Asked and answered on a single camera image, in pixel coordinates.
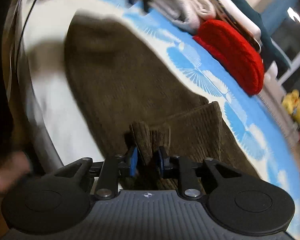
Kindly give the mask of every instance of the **brown cloth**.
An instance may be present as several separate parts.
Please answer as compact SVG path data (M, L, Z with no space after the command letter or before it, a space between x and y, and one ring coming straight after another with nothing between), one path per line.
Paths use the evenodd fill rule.
M65 63L74 98L104 157L123 154L133 145L129 130L132 123L164 123L168 117L189 111L191 113L193 109L208 103L206 98L191 92L180 83L154 52L130 30L111 19L75 15L66 37ZM199 131L203 123L213 119L217 118L222 123L221 116L215 116L217 112L211 115L202 115L204 119L200 122L197 117L193 120L190 118L184 124ZM224 158L225 162L233 165L230 160L242 159L249 166L248 170L254 171L226 125L217 127L224 130L221 134L228 134L226 139L229 142L226 145L237 149ZM209 130L199 133L199 136L208 134ZM183 139L178 136L183 134L171 139ZM200 141L208 142L210 139L207 137ZM204 154L203 151L193 149L192 158L196 161L201 161L203 156L219 158L224 153L222 150L218 152L218 147L222 148L222 141L218 139L217 144L221 146L201 146L202 149L207 147L207 151L214 149L215 153ZM185 141L183 147L191 148L193 145Z
M144 122L134 122L130 130L146 164L139 172L154 188L177 187L176 180L160 179L156 173L152 156L159 146L164 146L168 155L187 156L199 163L211 157L258 178L223 121L218 102L169 116L151 127Z

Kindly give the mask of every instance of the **gray gripper base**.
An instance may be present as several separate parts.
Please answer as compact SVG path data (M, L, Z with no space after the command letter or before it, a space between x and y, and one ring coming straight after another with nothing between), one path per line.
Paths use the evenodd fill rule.
M174 190L127 191L98 201L76 226L51 235L27 235L10 229L2 240L291 240L286 233L252 237L224 229L197 201Z

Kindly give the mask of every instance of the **metal screw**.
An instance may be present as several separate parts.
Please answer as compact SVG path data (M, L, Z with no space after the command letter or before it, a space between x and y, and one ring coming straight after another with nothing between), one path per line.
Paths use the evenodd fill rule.
M110 197L112 194L112 191L107 188L101 188L96 191L96 194L100 197Z
M198 197L201 192L195 188L188 188L185 190L185 195L188 197Z

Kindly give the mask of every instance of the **bed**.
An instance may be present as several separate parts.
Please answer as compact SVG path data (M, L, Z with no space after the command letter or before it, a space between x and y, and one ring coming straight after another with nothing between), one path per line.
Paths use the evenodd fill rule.
M21 0L19 31L32 2ZM155 10L144 14L140 0L133 6L127 0L39 0L34 6L23 35L17 74L34 147L44 170L50 172L87 156L95 162L103 160L64 72L63 42L78 10L121 21L188 89L210 102L218 101L224 121L260 177L292 196L296 212L288 232L300 239L299 171L265 106L258 97L248 97L189 34Z

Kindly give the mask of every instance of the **red cloth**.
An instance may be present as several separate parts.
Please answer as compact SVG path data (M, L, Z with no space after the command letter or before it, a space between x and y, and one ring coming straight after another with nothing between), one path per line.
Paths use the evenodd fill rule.
M201 24L193 39L220 62L248 95L261 91L264 78L262 59L231 25L208 20Z

